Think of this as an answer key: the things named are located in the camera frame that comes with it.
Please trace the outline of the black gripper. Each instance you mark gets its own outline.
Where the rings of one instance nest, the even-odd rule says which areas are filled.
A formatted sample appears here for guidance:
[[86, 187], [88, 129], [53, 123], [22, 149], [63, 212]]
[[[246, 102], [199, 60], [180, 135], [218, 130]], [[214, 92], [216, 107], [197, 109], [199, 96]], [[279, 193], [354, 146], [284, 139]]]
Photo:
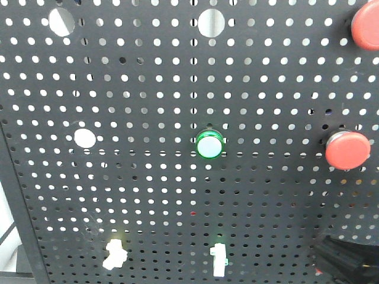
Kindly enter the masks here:
[[327, 235], [311, 246], [315, 268], [334, 283], [378, 283], [378, 246], [338, 240]]

